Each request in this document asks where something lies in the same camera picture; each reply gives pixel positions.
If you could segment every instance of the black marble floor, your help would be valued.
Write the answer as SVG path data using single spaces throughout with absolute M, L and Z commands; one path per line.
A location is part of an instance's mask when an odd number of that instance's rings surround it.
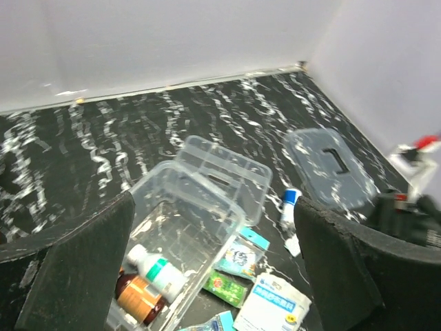
M 299 128 L 337 130 L 379 190 L 404 189 L 403 179 L 356 127 L 305 73 L 295 72 L 0 117 L 1 231 L 11 241 L 87 214 L 171 159 L 196 134 L 272 169 L 255 227 L 271 242 L 260 269 L 312 298 L 302 258 L 286 251 L 278 226 L 279 196 L 289 186 L 305 189 L 282 145 L 286 131 Z M 343 214 L 359 221 L 370 207 Z M 184 324 L 227 309 L 201 294 Z M 321 330 L 314 305 L 302 327 Z

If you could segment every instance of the green medicine package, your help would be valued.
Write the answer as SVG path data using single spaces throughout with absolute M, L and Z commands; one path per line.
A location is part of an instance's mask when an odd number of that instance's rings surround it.
M 236 308 L 242 306 L 247 295 L 246 287 L 217 271 L 210 274 L 203 288 Z

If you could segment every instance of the brown medicine bottle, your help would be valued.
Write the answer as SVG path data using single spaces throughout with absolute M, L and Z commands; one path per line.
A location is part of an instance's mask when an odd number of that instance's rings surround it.
M 137 274 L 126 274 L 121 268 L 115 287 L 119 306 L 139 323 L 149 325 L 166 304 L 165 299 Z

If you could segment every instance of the plastic box lid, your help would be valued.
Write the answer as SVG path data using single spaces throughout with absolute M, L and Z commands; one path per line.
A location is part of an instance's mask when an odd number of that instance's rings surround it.
M 328 208 L 358 208 L 376 195 L 373 179 L 335 130 L 288 132 L 283 143 L 311 198 Z

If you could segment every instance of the white wall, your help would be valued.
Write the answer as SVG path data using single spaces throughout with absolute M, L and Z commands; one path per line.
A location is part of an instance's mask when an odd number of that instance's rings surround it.
M 290 66 L 341 3 L 5 0 L 0 112 Z
M 440 132 L 441 1 L 346 1 L 308 68 L 384 153 Z M 441 198 L 441 172 L 427 192 Z

